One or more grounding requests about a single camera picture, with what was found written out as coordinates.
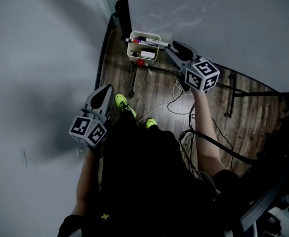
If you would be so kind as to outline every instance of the neon yellow shoe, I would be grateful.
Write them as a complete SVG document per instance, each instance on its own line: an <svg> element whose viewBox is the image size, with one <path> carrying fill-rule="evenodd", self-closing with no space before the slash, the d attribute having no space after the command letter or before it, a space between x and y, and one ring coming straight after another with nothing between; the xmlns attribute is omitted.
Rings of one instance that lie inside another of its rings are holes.
<svg viewBox="0 0 289 237"><path fill-rule="evenodd" d="M154 120L154 118L148 118L146 120L146 129L149 129L151 125L158 125L156 121Z"/></svg>
<svg viewBox="0 0 289 237"><path fill-rule="evenodd" d="M130 110L134 117L136 117L135 111L129 106L128 101L122 94L116 94L115 96L116 105L122 110Z"/></svg>

